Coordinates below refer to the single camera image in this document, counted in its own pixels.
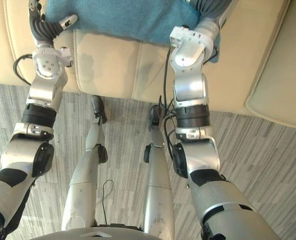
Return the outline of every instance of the blue towel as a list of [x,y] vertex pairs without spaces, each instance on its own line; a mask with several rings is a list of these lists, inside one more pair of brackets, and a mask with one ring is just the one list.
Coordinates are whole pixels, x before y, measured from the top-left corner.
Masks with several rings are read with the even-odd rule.
[[200,13],[184,0],[48,0],[47,21],[57,22],[69,14],[79,17],[72,29],[161,45],[170,43],[175,26],[194,29],[200,19]]

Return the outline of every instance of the gray carpet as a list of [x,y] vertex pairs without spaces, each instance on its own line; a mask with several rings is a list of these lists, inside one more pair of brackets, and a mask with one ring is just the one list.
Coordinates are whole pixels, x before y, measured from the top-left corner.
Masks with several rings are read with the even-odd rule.
[[[0,85],[0,157],[24,110],[27,87]],[[32,189],[19,228],[10,240],[27,240],[59,231],[73,169],[85,149],[91,122],[91,96],[65,93],[55,123],[52,169]],[[96,219],[104,223],[102,184],[114,181],[105,199],[108,223],[139,226],[142,222],[148,166],[143,153],[148,142],[151,104],[104,98],[104,125],[109,160],[99,167]],[[283,240],[296,240],[296,129],[250,116],[212,112],[220,152],[221,173],[244,192]],[[168,157],[177,240],[199,240],[200,225],[191,204],[187,181],[178,177]],[[111,185],[106,186],[109,192]]]

